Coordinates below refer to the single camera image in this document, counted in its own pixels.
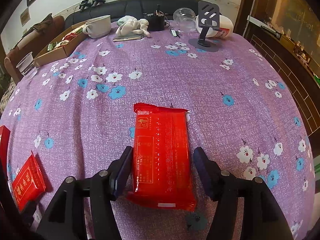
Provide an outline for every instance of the white container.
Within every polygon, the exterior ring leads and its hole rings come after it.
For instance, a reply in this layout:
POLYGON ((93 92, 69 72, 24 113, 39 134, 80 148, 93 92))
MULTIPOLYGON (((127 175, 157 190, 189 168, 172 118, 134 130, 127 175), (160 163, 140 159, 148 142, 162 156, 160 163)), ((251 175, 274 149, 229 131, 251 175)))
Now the white container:
POLYGON ((28 53, 16 66, 22 75, 31 79, 37 73, 37 68, 33 60, 32 52, 28 53))
MULTIPOLYGON (((202 28, 198 27, 198 17, 196 17, 196 29, 199 33, 201 33, 202 28)), ((233 23, 228 17, 220 15, 220 30, 221 32, 214 31, 212 28, 209 28, 209 31, 206 35, 206 38, 221 38, 224 39, 231 35, 233 32, 233 23)))

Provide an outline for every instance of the clear plastic container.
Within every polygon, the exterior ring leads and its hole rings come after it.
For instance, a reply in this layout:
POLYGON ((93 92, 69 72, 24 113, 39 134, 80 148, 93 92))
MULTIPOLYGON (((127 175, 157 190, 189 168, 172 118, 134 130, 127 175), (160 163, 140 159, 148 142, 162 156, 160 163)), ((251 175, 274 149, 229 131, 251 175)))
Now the clear plastic container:
POLYGON ((23 76, 28 79, 33 78, 37 73, 37 68, 33 60, 32 52, 28 53, 16 66, 23 76))
POLYGON ((180 30, 191 33, 196 30, 196 14, 189 8, 180 8, 173 14, 173 20, 180 30))

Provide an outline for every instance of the red box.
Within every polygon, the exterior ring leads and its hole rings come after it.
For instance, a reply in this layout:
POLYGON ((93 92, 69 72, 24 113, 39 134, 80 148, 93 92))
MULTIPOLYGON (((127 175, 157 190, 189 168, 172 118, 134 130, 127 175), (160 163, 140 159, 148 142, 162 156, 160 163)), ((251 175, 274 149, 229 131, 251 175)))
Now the red box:
POLYGON ((44 179, 32 151, 12 183, 12 188, 20 211, 28 201, 36 200, 45 191, 44 179))
POLYGON ((10 131, 4 125, 0 127, 0 159, 2 164, 2 169, 6 179, 7 176, 7 151, 9 144, 10 131))

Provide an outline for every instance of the floral tablecloth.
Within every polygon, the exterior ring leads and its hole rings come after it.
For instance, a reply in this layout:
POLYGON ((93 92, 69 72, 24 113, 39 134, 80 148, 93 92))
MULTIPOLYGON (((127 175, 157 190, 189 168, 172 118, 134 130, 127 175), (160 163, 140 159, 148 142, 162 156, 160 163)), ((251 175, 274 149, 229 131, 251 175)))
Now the floral tablecloth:
MULTIPOLYGON (((190 152, 201 146, 220 168, 240 178, 260 176, 296 239, 308 229, 314 200, 311 147, 299 111, 277 72, 243 37, 215 41, 218 52, 188 44, 169 30, 114 43, 115 33, 87 38, 70 57, 18 83, 1 117, 10 131, 8 177, 38 155, 49 192, 36 222, 67 176, 91 177, 133 145, 133 104, 188 110, 190 152)), ((204 194, 192 165, 195 213, 112 203, 123 239, 205 239, 217 203, 204 194)), ((234 239, 241 232, 239 202, 234 239)), ((86 209, 86 220, 90 216, 86 209)))

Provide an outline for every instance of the red pack with gold text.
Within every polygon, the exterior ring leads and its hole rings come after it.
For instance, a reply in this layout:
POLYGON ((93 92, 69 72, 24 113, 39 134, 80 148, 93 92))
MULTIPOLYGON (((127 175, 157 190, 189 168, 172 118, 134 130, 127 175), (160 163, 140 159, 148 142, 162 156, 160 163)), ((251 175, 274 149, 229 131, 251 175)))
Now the red pack with gold text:
POLYGON ((45 191, 43 176, 32 151, 31 156, 12 182, 12 188, 20 211, 28 201, 36 200, 45 191))
POLYGON ((187 110, 144 103, 133 109, 133 191, 127 198, 145 207, 193 211, 187 110))

